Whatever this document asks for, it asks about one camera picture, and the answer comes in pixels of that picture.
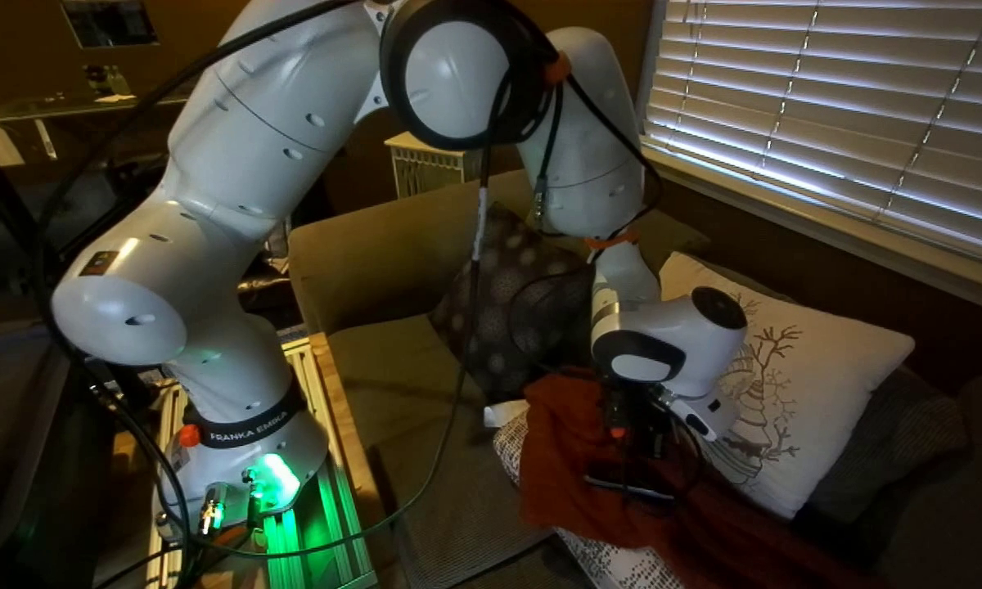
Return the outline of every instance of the window blind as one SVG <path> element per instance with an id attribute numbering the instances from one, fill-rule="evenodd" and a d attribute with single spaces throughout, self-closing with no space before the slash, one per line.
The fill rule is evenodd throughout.
<path id="1" fill-rule="evenodd" d="M 982 0 L 666 0 L 645 145 L 982 263 Z"/>

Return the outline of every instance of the table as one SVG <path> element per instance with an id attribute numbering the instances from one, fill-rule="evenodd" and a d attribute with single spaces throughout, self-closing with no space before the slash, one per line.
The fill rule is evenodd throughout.
<path id="1" fill-rule="evenodd" d="M 303 547 L 321 547 L 329 541 L 354 538 L 364 530 L 359 503 L 366 510 L 379 510 L 378 482 L 366 462 L 366 453 L 357 434 L 357 422 L 342 385 L 334 355 L 323 333 L 304 333 L 283 344 L 285 359 L 296 368 L 296 378 L 304 390 L 313 416 L 329 433 L 329 469 L 308 492 L 297 498 L 296 510 L 283 518 L 266 518 L 261 530 L 257 530 L 266 542 L 266 552 L 293 552 Z M 169 390 L 165 416 L 161 416 L 161 443 L 179 430 L 179 413 L 186 405 L 185 390 Z M 161 552 L 169 542 L 155 530 L 152 552 Z M 145 578 L 165 578 L 173 587 L 185 567 L 179 549 L 152 561 Z M 270 587 L 270 589 L 313 589 L 313 587 L 378 587 L 378 572 L 369 563 L 366 541 L 347 541 L 342 547 L 317 549 L 313 558 L 293 561 L 244 561 L 230 558 L 203 587 Z"/>

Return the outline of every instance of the couch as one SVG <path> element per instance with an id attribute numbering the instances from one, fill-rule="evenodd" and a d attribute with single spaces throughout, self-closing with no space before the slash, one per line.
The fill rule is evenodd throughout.
<path id="1" fill-rule="evenodd" d="M 492 177 L 492 201 L 526 216 L 526 177 Z M 447 186 L 296 225 L 290 244 L 297 310 L 331 340 L 379 513 L 401 510 L 375 538 L 379 578 L 626 587 L 603 567 L 613 547 L 589 549 L 520 518 L 525 482 L 484 430 L 487 395 L 430 322 L 466 266 L 471 211 L 471 186 Z M 699 230 L 666 214 L 639 220 L 636 235 L 649 268 L 674 251 L 712 256 Z M 873 418 L 857 410 L 853 445 L 787 526 L 894 587 L 982 587 L 982 381 L 961 393 L 938 393 L 903 368 L 882 381 L 865 405 Z"/>

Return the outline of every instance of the red garment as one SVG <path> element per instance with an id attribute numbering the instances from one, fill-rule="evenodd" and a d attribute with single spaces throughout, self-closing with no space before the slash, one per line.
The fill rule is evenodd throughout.
<path id="1" fill-rule="evenodd" d="M 583 482 L 589 469 L 626 469 L 603 425 L 603 390 L 583 378 L 543 378 L 526 385 L 526 439 L 520 456 L 525 518 L 615 547 L 655 547 L 685 587 L 882 587 L 800 541 L 732 483 L 703 473 L 674 503 L 653 509 Z M 685 489 L 696 457 L 682 450 L 643 462 Z"/>

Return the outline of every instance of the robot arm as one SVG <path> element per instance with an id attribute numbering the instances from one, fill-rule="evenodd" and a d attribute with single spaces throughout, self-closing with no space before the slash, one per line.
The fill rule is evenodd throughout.
<path id="1" fill-rule="evenodd" d="M 251 0 L 225 40 L 321 0 Z M 589 90 L 548 84 L 559 68 Z M 347 2 L 206 68 L 171 130 L 157 191 L 97 238 L 55 289 L 65 336 L 126 368 L 169 368 L 199 416 L 199 445 L 177 478 L 191 513 L 214 483 L 245 483 L 283 457 L 304 483 L 323 434 L 304 413 L 278 336 L 235 300 L 235 283 L 283 225 L 366 108 L 388 104 L 437 149 L 519 145 L 548 230 L 607 238 L 643 211 L 645 170 L 593 114 L 593 103 L 636 140 L 633 100 L 613 45 L 589 30 L 542 35 L 498 0 Z M 636 247 L 600 256 L 600 333 L 645 331 L 666 314 Z M 629 368 L 639 355 L 608 349 Z M 285 510 L 293 492 L 270 493 Z"/>

